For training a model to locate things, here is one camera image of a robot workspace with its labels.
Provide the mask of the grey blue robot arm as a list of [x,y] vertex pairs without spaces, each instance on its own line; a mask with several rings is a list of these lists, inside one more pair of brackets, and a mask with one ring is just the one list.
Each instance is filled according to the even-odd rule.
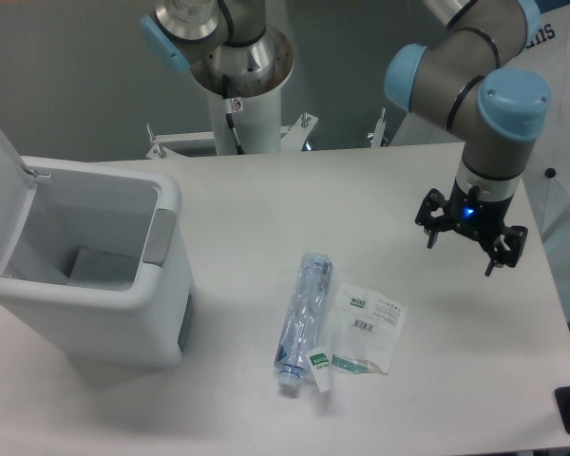
[[[476,241],[490,269],[514,267],[527,229],[504,218],[540,136],[550,89],[509,62],[538,33],[533,1],[431,1],[446,27],[436,48],[410,44],[391,59],[388,99],[464,144],[451,193],[431,190],[416,216],[430,242],[452,231]],[[141,20],[149,48],[175,73],[191,74],[211,109],[220,155],[275,153],[301,145],[281,131],[280,90],[293,71],[287,38],[262,1],[159,1]]]

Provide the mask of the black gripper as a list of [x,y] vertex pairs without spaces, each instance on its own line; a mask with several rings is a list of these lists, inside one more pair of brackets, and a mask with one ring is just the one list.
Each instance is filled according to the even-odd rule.
[[521,225],[505,226],[504,217],[513,196],[498,201],[472,199],[453,183],[449,200],[437,189],[431,188],[421,202],[414,222],[422,226],[431,249],[440,233],[454,231],[481,245],[492,245],[484,275],[495,268],[515,268],[527,240],[527,228]]

